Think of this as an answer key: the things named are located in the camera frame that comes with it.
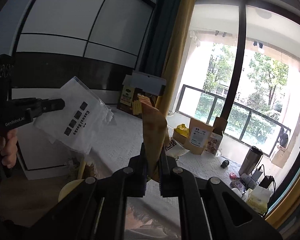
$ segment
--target screw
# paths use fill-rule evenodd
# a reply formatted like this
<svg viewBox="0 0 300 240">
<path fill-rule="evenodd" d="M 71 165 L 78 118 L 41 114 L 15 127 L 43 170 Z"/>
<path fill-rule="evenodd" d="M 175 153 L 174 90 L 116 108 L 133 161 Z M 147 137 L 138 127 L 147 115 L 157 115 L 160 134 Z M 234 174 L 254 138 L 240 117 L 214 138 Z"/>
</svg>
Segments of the screw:
<svg viewBox="0 0 300 240">
<path fill-rule="evenodd" d="M 126 174 L 132 173 L 133 172 L 133 168 L 131 168 L 131 167 L 125 167 L 123 169 L 123 172 L 126 173 Z"/>
<path fill-rule="evenodd" d="M 87 184 L 93 184 L 95 181 L 96 181 L 96 178 L 94 178 L 94 177 L 88 177 L 84 180 L 84 182 Z"/>
<path fill-rule="evenodd" d="M 179 173 L 183 172 L 183 169 L 180 168 L 180 167 L 175 167 L 175 168 L 172 169 L 172 171 L 173 171 L 174 173 L 176 173 L 176 174 L 179 174 Z"/>
<path fill-rule="evenodd" d="M 218 177 L 212 177 L 210 182 L 214 185 L 218 185 L 220 183 L 220 179 Z"/>
</svg>

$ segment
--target white package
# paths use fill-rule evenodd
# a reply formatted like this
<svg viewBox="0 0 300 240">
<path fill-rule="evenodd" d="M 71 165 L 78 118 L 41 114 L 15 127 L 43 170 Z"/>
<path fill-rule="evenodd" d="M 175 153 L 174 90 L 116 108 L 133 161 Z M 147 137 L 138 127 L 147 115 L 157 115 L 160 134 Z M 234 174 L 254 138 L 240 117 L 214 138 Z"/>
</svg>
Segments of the white package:
<svg viewBox="0 0 300 240">
<path fill-rule="evenodd" d="M 63 85 L 55 98 L 64 100 L 64 109 L 39 116 L 35 127 L 47 133 L 50 141 L 57 139 L 74 151 L 88 154 L 92 140 L 111 121 L 113 113 L 77 77 Z"/>
<path fill-rule="evenodd" d="M 249 188 L 247 192 L 242 197 L 243 201 L 254 211 L 260 214 L 266 213 L 272 192 L 260 186 L 256 186 L 254 190 Z"/>
<path fill-rule="evenodd" d="M 175 159 L 178 159 L 183 154 L 189 152 L 189 150 L 184 149 L 180 143 L 178 143 L 174 138 L 170 138 L 170 143 L 168 146 L 164 147 L 167 156 L 171 156 Z"/>
</svg>

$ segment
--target stainless steel thermos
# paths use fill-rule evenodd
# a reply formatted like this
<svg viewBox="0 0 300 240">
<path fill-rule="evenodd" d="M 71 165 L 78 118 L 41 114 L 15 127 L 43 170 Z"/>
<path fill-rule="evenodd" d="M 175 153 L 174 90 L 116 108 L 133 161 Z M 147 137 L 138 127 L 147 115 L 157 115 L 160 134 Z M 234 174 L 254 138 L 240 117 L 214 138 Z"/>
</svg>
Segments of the stainless steel thermos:
<svg viewBox="0 0 300 240">
<path fill-rule="evenodd" d="M 256 164 L 259 162 L 260 158 L 262 157 L 263 152 L 258 149 L 255 146 L 252 146 L 249 150 L 248 153 L 241 165 L 241 168 L 239 170 L 239 175 L 241 176 L 242 174 L 247 174 L 249 175 Z"/>
</svg>

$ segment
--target label sticker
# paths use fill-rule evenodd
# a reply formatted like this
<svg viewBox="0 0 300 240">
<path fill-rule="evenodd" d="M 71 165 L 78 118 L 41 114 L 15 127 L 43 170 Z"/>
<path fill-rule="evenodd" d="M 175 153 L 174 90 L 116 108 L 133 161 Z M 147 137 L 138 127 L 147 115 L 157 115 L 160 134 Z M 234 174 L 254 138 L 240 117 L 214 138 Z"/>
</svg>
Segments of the label sticker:
<svg viewBox="0 0 300 240">
<path fill-rule="evenodd" d="M 204 129 L 193 127 L 190 134 L 190 143 L 198 147 L 203 147 L 208 134 Z"/>
<path fill-rule="evenodd" d="M 120 103 L 123 103 L 127 106 L 131 106 L 133 94 L 134 94 L 134 88 L 123 86 Z"/>
</svg>

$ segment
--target small figurine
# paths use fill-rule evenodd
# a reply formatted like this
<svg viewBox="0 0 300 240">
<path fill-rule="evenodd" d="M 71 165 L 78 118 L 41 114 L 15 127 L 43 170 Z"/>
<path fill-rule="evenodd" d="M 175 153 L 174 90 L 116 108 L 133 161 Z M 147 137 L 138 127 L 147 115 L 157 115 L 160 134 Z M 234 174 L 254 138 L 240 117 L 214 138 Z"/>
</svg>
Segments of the small figurine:
<svg viewBox="0 0 300 240">
<path fill-rule="evenodd" d="M 229 160 L 224 160 L 220 165 L 220 167 L 225 169 L 226 167 L 228 167 L 228 165 L 229 165 Z"/>
</svg>

